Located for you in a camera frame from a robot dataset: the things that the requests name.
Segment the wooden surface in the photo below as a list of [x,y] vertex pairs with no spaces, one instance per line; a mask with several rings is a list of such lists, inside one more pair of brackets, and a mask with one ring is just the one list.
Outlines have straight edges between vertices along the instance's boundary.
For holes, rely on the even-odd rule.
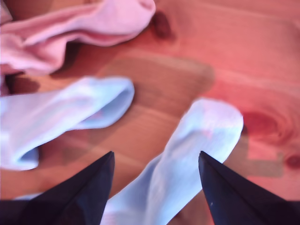
[[[25,19],[87,2],[9,0],[7,7]],[[1,170],[2,198],[47,190],[109,150],[116,153],[113,195],[163,150],[191,101],[206,96],[244,116],[225,164],[300,200],[300,1],[158,0],[157,9],[162,13],[132,41],[109,48],[69,44],[58,72],[16,78],[14,91],[26,93],[59,89],[84,75],[117,74],[133,79],[136,95],[111,127],[67,132],[42,146],[37,169]],[[203,192],[170,224],[213,224]]]

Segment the white sock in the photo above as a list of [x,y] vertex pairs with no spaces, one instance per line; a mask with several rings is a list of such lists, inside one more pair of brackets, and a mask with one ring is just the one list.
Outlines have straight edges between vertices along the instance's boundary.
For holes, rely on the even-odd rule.
[[37,167],[36,147],[68,130],[115,123],[131,105],[134,92],[127,78],[85,77],[63,90],[1,97],[1,166]]
[[108,200],[101,225],[166,225],[201,189],[200,151],[224,162],[240,138],[243,117],[215,100],[195,101],[165,150]]

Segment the wood knot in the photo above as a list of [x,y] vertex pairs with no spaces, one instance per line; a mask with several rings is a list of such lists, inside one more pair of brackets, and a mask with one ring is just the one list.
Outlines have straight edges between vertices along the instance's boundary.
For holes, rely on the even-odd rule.
[[172,37],[172,30],[166,15],[158,11],[152,18],[154,33],[161,39],[169,39]]
[[289,158],[287,158],[285,163],[291,169],[300,169],[300,156],[290,156]]
[[259,112],[244,113],[244,124],[251,135],[269,135],[277,132],[277,122],[265,114]]

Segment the wooden floor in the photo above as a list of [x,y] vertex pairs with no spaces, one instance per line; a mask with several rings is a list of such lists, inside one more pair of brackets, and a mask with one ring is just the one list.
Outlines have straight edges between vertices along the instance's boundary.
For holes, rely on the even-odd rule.
[[[69,44],[51,76],[22,75],[14,91],[65,87],[84,75],[132,78],[128,113],[101,130],[67,132],[41,147],[40,166],[1,170],[1,198],[45,191],[113,150],[112,195],[163,150],[197,96],[240,109],[245,127],[225,162],[254,183],[300,200],[300,1],[157,0],[155,21],[137,38],[102,48]],[[26,19],[87,0],[8,0]],[[171,225],[213,224],[201,192]]]

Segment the sock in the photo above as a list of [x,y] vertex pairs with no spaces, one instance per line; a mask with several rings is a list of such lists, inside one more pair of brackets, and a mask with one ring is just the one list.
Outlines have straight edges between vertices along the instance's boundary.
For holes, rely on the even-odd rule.
[[85,77],[63,90],[1,98],[1,166],[29,170],[38,165],[36,147],[68,130],[105,128],[131,105],[127,78]]
[[200,151],[224,162],[240,138],[243,118],[232,106],[195,101],[165,150],[108,200],[101,225],[166,225],[201,189]]

